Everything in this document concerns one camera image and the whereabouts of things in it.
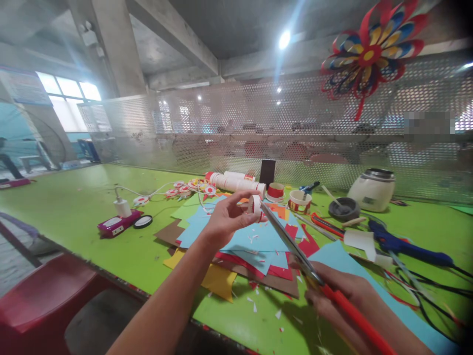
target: red chair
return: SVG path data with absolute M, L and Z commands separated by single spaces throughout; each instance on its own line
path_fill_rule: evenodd
M 1 353 L 69 355 L 68 324 L 93 297 L 113 287 L 71 255 L 37 268 L 0 299 Z

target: scissors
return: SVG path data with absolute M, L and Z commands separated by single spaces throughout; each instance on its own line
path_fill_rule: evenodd
M 328 299 L 343 309 L 346 315 L 363 331 L 366 337 L 381 351 L 382 354 L 396 354 L 391 346 L 381 337 L 381 335 L 379 335 L 361 312 L 358 311 L 350 301 L 348 301 L 345 295 L 341 293 L 340 290 L 333 291 L 332 288 L 317 275 L 317 272 L 306 258 L 305 254 L 302 253 L 296 242 L 291 238 L 289 233 L 287 233 L 283 228 L 281 222 L 279 222 L 278 218 L 276 218 L 264 202 L 261 203 L 261 209 L 284 244 L 296 258 L 306 282 L 315 289 L 320 288 Z

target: gray bowl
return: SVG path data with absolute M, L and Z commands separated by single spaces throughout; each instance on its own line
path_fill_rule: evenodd
M 337 201 L 341 203 L 343 208 L 332 201 L 329 205 L 329 213 L 332 217 L 349 221 L 360 216 L 360 205 L 355 200 L 349 197 L 340 197 L 337 198 Z

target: red cup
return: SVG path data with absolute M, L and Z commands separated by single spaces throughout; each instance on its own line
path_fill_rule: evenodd
M 266 198 L 271 202 L 277 202 L 279 200 L 282 200 L 283 196 L 284 185 L 277 182 L 270 183 L 268 191 L 266 193 Z

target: pink device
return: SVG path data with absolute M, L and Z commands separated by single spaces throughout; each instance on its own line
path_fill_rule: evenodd
M 102 222 L 97 227 L 100 230 L 100 239 L 112 239 L 122 233 L 125 229 L 130 227 L 140 216 L 143 214 L 142 211 L 131 210 L 132 215 L 129 217 L 122 218 L 115 216 L 105 222 Z
M 8 182 L 3 182 L 2 184 L 0 184 L 0 190 L 7 189 L 7 188 L 12 188 L 12 187 L 23 186 L 23 185 L 28 185 L 28 184 L 31 184 L 31 180 L 27 179 L 27 178 L 8 181 Z

